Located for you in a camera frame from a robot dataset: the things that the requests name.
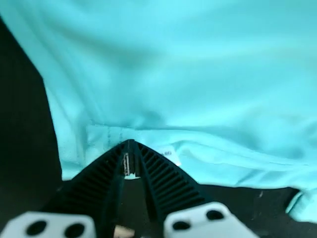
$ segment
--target dark background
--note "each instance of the dark background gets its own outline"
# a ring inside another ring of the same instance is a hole
[[[14,216],[37,210],[62,184],[56,136],[41,76],[0,20],[0,230]],[[285,214],[294,189],[202,186],[263,238],[315,238],[317,225]],[[121,225],[155,233],[139,180],[127,181]]]

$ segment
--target white label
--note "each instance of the white label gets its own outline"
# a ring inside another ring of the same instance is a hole
[[[171,160],[177,166],[181,165],[179,157],[178,157],[173,146],[168,145],[168,146],[164,146],[164,147],[159,147],[158,149],[156,149],[156,151],[158,153],[160,153],[161,155],[163,155],[164,157]]]

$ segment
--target screw hole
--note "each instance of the screw hole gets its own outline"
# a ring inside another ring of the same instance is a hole
[[[210,221],[221,220],[224,218],[224,216],[221,212],[218,212],[215,210],[208,211],[206,216],[207,216],[208,220],[210,220]]]
[[[67,227],[64,234],[67,238],[78,238],[84,233],[84,230],[85,226],[83,224],[75,223]]]
[[[187,230],[190,228],[190,224],[187,222],[175,222],[173,224],[173,229],[176,231],[183,231],[183,230]]]
[[[28,236],[36,236],[45,230],[46,225],[46,221],[34,222],[31,225],[29,225],[29,227],[26,229],[26,234]]]

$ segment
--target turquoise shirt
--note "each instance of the turquoise shirt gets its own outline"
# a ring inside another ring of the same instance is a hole
[[[199,183],[298,188],[287,212],[317,222],[316,1],[1,0],[0,14],[44,79],[63,179],[136,139]]]

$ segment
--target clothing label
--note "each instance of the clothing label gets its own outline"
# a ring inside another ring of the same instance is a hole
[[[164,157],[168,158],[170,161],[172,161],[177,166],[181,165],[179,157],[178,157],[173,146],[168,145],[168,146],[164,146],[164,147],[159,147],[158,149],[156,149],[156,151],[158,153],[160,153],[161,155],[163,155]]]

